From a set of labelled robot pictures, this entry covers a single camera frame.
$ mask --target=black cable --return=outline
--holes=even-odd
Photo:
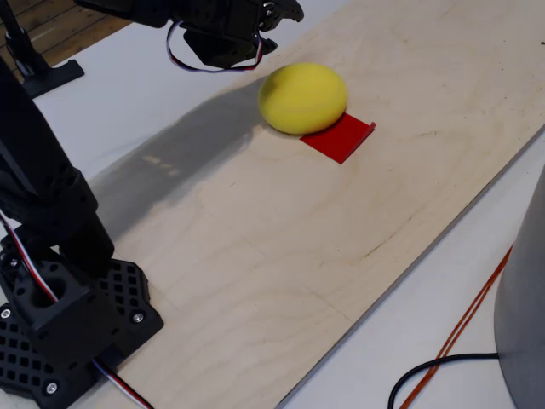
[[[392,392],[390,393],[390,397],[388,398],[388,408],[387,409],[393,409],[393,402],[395,401],[395,395],[398,394],[401,387],[404,385],[405,382],[407,382],[409,379],[414,377],[418,372],[421,372],[425,369],[428,369],[431,366],[439,366],[441,364],[446,364],[447,362],[454,362],[456,360],[497,360],[499,359],[498,353],[493,354],[458,354],[458,355],[449,355],[445,356],[443,358],[439,358],[436,360],[430,360],[428,362],[425,362],[419,366],[414,367],[407,373],[405,373],[395,384],[395,386],[392,389]]]

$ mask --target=wooden floor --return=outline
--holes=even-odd
[[[9,0],[17,21],[29,33],[34,48],[54,66],[130,24],[77,6],[73,0]],[[0,24],[0,57],[16,70]]]

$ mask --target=red white black wire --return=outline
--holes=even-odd
[[[181,60],[178,60],[178,58],[175,57],[175,55],[172,53],[172,49],[170,49],[170,39],[172,38],[172,35],[174,34],[174,31],[176,28],[182,24],[183,21],[177,21],[172,23],[172,26],[170,26],[169,33],[167,34],[167,54],[169,55],[170,60],[175,66],[178,66],[179,68],[182,68],[186,71],[190,72],[209,72],[212,74],[216,74],[218,72],[232,72],[232,71],[252,71],[255,70],[257,66],[259,66],[261,59],[263,58],[263,42],[261,40],[261,36],[259,35],[259,32],[255,33],[255,40],[257,42],[257,53],[255,54],[255,64],[249,65],[249,66],[233,66],[231,68],[226,68],[223,70],[208,70],[203,68],[195,68],[193,66],[189,66],[185,62],[182,62]]]
[[[9,234],[9,237],[11,237],[11,239],[14,241],[15,246],[17,247],[17,250],[20,253],[21,260],[25,264],[25,267],[30,273],[30,275],[36,280],[36,283],[38,284],[38,286],[43,290],[43,292],[45,292],[45,294],[49,297],[49,299],[52,302],[58,302],[59,298],[55,295],[55,293],[51,290],[51,288],[42,278],[40,273],[37,271],[36,266],[34,266],[32,259],[26,252],[25,246],[21,242],[19,236],[11,227],[11,225],[8,222],[8,219],[6,219],[6,217],[3,215],[1,211],[0,211],[0,223],[2,223],[3,227],[6,229],[6,232]],[[138,393],[136,393],[134,389],[132,389],[123,379],[121,379],[118,375],[116,375],[110,368],[104,365],[103,362],[100,362],[98,359],[92,360],[92,362],[96,366],[96,368],[100,371],[100,373],[102,373],[106,378],[112,381],[112,383],[115,386],[117,386],[124,394],[126,394],[134,403],[136,403],[140,407],[143,407],[144,409],[153,409],[153,406],[150,405],[150,403],[147,400],[145,400],[143,397],[138,395]]]

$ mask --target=orange cable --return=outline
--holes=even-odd
[[[475,313],[480,307],[480,304],[485,300],[486,294],[488,294],[488,291],[496,281],[497,277],[500,275],[502,270],[505,268],[505,265],[508,262],[509,255],[511,254],[511,250],[513,247],[511,246],[506,253],[506,255],[503,257],[502,262],[498,264],[496,267],[496,270],[494,270],[494,273],[491,275],[491,277],[486,281],[485,286],[481,289],[479,294],[475,297],[471,305],[469,306],[466,313],[462,316],[460,321],[458,321],[458,324],[452,330],[450,333],[448,339],[446,340],[445,344],[443,345],[443,348],[439,351],[439,354],[437,355],[437,359],[442,358],[446,356],[452,347],[454,346],[454,343],[459,338],[459,336],[462,334],[463,330],[466,328],[466,326],[469,324],[469,321],[473,318]],[[412,402],[415,400],[415,398],[420,394],[420,392],[426,387],[427,383],[432,379],[433,375],[435,375],[435,372],[439,369],[439,365],[431,367],[424,378],[416,385],[415,389],[410,393],[410,395],[407,397],[405,402],[403,402],[403,405],[399,407],[399,409],[408,409],[409,406],[412,404]]]

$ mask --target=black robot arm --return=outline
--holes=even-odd
[[[218,67],[247,59],[258,30],[303,17],[296,0],[77,3],[149,26],[174,20],[199,58]],[[0,11],[10,20],[7,6]],[[265,51],[274,48],[270,42]],[[113,243],[88,183],[1,58],[0,90],[0,209],[21,223],[14,232],[7,227],[0,242],[0,287],[8,299],[0,306],[0,388],[40,409],[66,409],[100,378],[97,361],[117,367],[164,323],[149,303],[142,270],[111,259]]]
[[[162,27],[169,20],[186,29],[184,38],[207,66],[230,68],[257,53],[255,35],[277,27],[282,19],[304,17],[296,0],[75,0],[88,9]],[[263,54],[277,48],[263,40]]]

